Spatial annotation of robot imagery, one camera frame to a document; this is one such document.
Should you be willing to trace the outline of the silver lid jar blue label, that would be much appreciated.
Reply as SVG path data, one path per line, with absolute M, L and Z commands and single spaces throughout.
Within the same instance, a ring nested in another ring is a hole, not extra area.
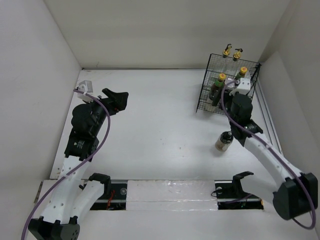
M 229 78 L 229 77 L 225 79 L 224 85 L 226 86 L 227 90 L 231 91 L 236 87 L 234 81 L 235 80 L 233 78 Z

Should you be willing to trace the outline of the dark sauce glass cruet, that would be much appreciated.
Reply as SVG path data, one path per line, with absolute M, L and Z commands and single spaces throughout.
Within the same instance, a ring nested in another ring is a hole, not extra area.
M 222 62 L 221 62 L 222 65 L 221 65 L 221 71 L 220 71 L 222 74 L 224 74 L 226 72 L 225 68 L 228 63 L 228 57 L 230 55 L 231 48 L 232 48 L 232 44 L 229 43 L 229 44 L 227 44 L 226 48 L 222 52 Z

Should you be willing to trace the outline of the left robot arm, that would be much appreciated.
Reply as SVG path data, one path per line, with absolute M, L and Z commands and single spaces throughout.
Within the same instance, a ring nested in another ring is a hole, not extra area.
M 30 232 L 37 240 L 76 240 L 80 233 L 80 223 L 99 198 L 111 201 L 115 196 L 111 178 L 101 173 L 93 173 L 85 185 L 81 185 L 84 173 L 93 157 L 104 145 L 111 126 L 108 125 L 104 137 L 98 140 L 98 133 L 105 121 L 127 107 L 128 92 L 114 92 L 104 88 L 101 96 L 91 95 L 84 87 L 77 87 L 83 103 L 72 111 L 71 125 L 63 165 L 57 182 L 38 200 L 31 211 L 21 235 L 25 239 Z M 38 218 L 36 209 L 50 195 L 50 200 Z

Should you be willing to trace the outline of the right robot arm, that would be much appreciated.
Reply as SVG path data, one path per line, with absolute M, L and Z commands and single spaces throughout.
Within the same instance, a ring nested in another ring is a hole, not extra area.
M 311 214 L 312 224 L 316 224 L 318 208 L 318 179 L 312 173 L 303 173 L 281 155 L 267 141 L 263 130 L 252 120 L 253 105 L 246 94 L 221 91 L 221 107 L 230 124 L 230 131 L 223 132 L 219 141 L 229 145 L 237 140 L 242 147 L 252 153 L 273 178 L 267 183 L 255 177 L 250 171 L 233 176 L 227 191 L 234 196 L 234 202 L 257 196 L 271 203 L 277 214 L 284 220 L 295 220 L 306 213 Z

